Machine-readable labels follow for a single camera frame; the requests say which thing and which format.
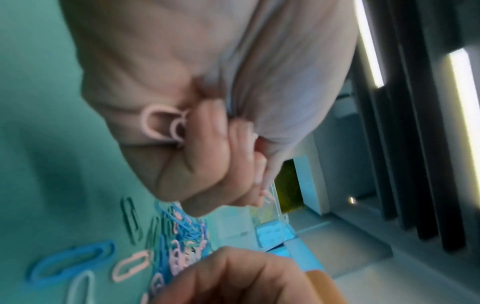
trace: teal surface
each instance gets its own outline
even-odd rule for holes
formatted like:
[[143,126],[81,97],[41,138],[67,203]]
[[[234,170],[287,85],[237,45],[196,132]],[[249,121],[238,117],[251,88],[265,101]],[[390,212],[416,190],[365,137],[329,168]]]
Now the teal surface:
[[95,270],[97,303],[139,303],[151,270],[119,284],[113,264],[132,246],[120,209],[131,196],[143,230],[154,200],[124,162],[102,119],[81,100],[81,71],[56,0],[0,0],[0,302],[65,303],[68,281],[34,290],[27,269],[76,245],[112,239],[114,262]]

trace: hand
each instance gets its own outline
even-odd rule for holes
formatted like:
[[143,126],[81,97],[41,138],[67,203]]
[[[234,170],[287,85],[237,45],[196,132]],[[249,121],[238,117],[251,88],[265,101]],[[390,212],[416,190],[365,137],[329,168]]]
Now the hand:
[[322,304],[320,296],[289,258],[222,248],[184,270],[151,304]]
[[[351,0],[60,3],[83,96],[150,192],[193,216],[259,203],[290,149],[330,109],[357,39]],[[243,120],[228,122],[216,99]],[[140,112],[152,104],[191,109],[182,150],[141,132]],[[250,132],[233,136],[248,121],[260,136],[253,161],[239,141]],[[149,124],[163,130],[169,120]]]

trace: fluorescent light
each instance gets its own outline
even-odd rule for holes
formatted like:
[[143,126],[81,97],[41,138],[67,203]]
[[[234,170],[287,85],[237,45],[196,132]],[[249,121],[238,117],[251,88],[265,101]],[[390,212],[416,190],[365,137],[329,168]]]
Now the fluorescent light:
[[361,39],[363,40],[363,46],[365,47],[368,63],[370,64],[373,82],[377,88],[381,88],[385,83],[382,78],[379,59],[377,57],[377,52],[375,51],[374,40],[372,38],[372,33],[370,32],[369,21],[367,19],[367,14],[365,13],[363,0],[355,0],[355,10]]
[[474,74],[469,54],[465,49],[450,53],[449,59],[470,145],[476,183],[480,192],[480,104]]

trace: linear light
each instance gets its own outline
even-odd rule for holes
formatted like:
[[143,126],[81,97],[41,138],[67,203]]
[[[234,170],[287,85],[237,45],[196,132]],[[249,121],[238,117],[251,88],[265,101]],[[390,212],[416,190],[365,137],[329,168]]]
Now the linear light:
[[365,13],[363,0],[355,0],[355,10],[356,18],[358,20],[358,27],[360,28],[361,39],[363,41],[363,47],[365,48],[368,63],[370,64],[373,82],[377,88],[381,88],[385,85],[385,83],[380,70],[379,59],[375,50],[374,40],[370,31],[367,14]]
[[461,113],[465,123],[468,143],[473,160],[473,169],[480,199],[480,103],[475,86],[469,54],[460,49],[449,54],[453,77],[460,100]]

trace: pile of paper clips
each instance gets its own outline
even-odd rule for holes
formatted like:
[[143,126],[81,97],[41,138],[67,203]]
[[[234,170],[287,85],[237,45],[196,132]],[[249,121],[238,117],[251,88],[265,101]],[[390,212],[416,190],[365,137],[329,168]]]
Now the pile of paper clips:
[[[136,245],[143,240],[144,233],[135,205],[131,198],[126,198],[121,200],[120,206],[130,242]],[[119,283],[152,265],[149,293],[143,294],[141,304],[147,304],[148,300],[170,283],[174,276],[208,256],[211,251],[207,224],[203,220],[190,218],[177,204],[171,204],[163,209],[161,203],[156,201],[155,208],[159,214],[151,219],[145,250],[117,262],[111,272],[112,281]],[[88,287],[84,297],[85,304],[95,304],[93,289],[95,274],[92,270],[110,263],[115,253],[116,245],[109,240],[53,254],[29,270],[27,283],[38,288],[73,278],[66,297],[66,304],[71,304],[77,297],[78,286],[86,279]],[[85,255],[92,255],[92,258],[63,268],[54,274],[42,276],[45,269]],[[139,259],[142,259],[142,263],[124,270],[125,266]]]

